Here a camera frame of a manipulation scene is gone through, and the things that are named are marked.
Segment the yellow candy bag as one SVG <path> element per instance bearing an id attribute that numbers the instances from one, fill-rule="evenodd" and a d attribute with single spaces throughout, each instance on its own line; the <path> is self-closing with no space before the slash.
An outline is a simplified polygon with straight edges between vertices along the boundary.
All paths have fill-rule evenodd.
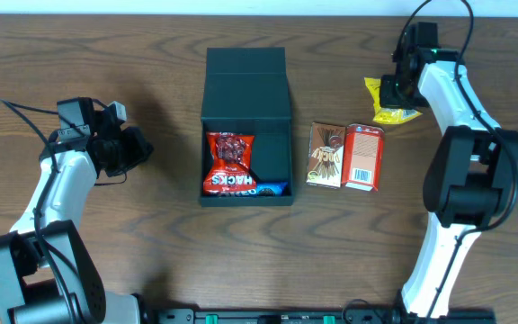
<path id="1" fill-rule="evenodd" d="M 373 100 L 373 121 L 385 125 L 398 125 L 410 122 L 422 114 L 417 110 L 384 108 L 380 105 L 380 86 L 378 78 L 365 77 L 364 83 Z"/>

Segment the red Hacks candy bag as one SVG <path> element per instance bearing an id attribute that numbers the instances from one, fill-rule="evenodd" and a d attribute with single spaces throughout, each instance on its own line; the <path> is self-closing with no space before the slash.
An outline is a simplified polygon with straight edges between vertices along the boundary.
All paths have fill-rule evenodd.
<path id="1" fill-rule="evenodd" d="M 256 195 L 257 182 L 251 175 L 254 135 L 207 132 L 213 164 L 202 190 L 206 195 Z"/>

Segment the black gift box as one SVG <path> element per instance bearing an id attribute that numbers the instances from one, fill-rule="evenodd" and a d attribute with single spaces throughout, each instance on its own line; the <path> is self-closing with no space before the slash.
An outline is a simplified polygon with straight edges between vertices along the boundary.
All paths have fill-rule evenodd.
<path id="1" fill-rule="evenodd" d="M 291 206 L 292 104 L 285 49 L 209 48 L 201 107 L 202 134 L 232 132 L 255 137 L 251 176 L 285 183 L 277 196 L 234 197 L 200 193 L 203 207 Z"/>

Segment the blue Oreo cookie pack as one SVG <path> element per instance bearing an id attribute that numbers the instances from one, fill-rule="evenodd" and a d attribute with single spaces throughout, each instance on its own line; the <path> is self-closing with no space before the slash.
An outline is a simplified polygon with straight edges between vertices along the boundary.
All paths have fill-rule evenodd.
<path id="1" fill-rule="evenodd" d="M 233 196 L 233 197 L 256 197 L 256 196 L 282 196 L 287 188 L 287 182 L 258 183 L 254 189 L 238 192 L 216 192 L 210 193 L 212 196 Z"/>

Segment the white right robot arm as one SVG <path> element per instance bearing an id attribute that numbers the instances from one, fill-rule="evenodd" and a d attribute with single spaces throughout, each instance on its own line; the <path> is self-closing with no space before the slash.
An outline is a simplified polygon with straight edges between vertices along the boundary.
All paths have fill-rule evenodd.
<path id="1" fill-rule="evenodd" d="M 380 103 L 429 109 L 442 133 L 423 184 L 427 230 L 397 294 L 392 323 L 494 323 L 491 310 L 451 309 L 451 291 L 480 235 L 501 225 L 518 194 L 518 131 L 485 110 L 459 50 L 444 49 L 434 22 L 407 22 L 381 79 Z"/>

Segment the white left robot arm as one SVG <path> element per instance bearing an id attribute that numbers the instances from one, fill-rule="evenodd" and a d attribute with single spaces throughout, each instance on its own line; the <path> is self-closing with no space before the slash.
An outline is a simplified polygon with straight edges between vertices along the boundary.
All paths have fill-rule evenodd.
<path id="1" fill-rule="evenodd" d="M 100 173 L 126 175 L 152 146 L 123 129 L 122 104 L 59 107 L 61 127 L 44 137 L 40 180 L 22 217 L 0 236 L 3 323 L 153 323 L 137 294 L 108 292 L 78 232 Z"/>

